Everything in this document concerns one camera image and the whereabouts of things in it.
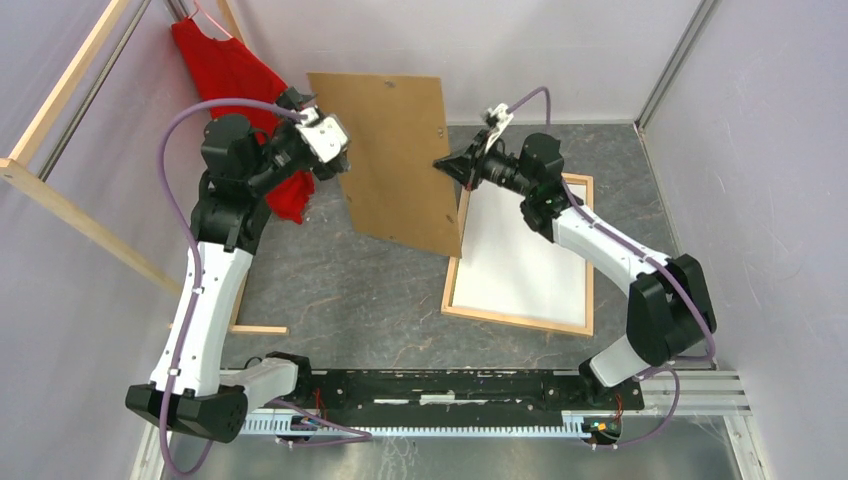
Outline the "brown cardboard backing board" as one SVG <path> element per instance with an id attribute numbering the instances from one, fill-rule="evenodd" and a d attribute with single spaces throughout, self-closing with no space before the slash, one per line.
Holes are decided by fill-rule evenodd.
<path id="1" fill-rule="evenodd" d="M 434 168 L 448 156 L 440 78 L 310 72 L 318 106 L 351 143 L 339 182 L 353 229 L 447 257 L 460 253 L 454 180 Z"/>

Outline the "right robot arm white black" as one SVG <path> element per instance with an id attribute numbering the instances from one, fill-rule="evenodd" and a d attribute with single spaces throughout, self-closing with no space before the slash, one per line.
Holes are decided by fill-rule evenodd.
<path id="1" fill-rule="evenodd" d="M 487 181 L 520 195 L 530 230 L 591 263 L 626 295 L 623 336 L 579 367 L 580 400 L 602 408 L 619 384 L 689 360 L 687 350 L 698 343 L 706 346 L 701 360 L 713 360 L 717 322 L 699 261 L 641 245 L 594 213 L 567 186 L 560 148 L 553 136 L 533 133 L 512 154 L 482 130 L 433 166 L 468 191 Z"/>

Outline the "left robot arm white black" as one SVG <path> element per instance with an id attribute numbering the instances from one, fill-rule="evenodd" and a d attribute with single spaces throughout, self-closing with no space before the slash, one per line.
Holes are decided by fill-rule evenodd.
<path id="1" fill-rule="evenodd" d="M 198 199 L 180 218 L 188 264 L 164 351 L 147 382 L 132 385 L 126 407 L 166 431 L 228 443 L 249 413 L 279 397 L 290 407 L 314 394 L 307 366 L 272 353 L 237 373 L 220 371 L 221 355 L 239 293 L 270 218 L 267 195 L 298 173 L 327 180 L 345 172 L 349 136 L 309 94 L 286 89 L 274 103 L 250 100 L 270 112 L 270 128 L 254 127 L 227 98 L 230 113 L 211 120 L 200 148 L 205 162 Z"/>

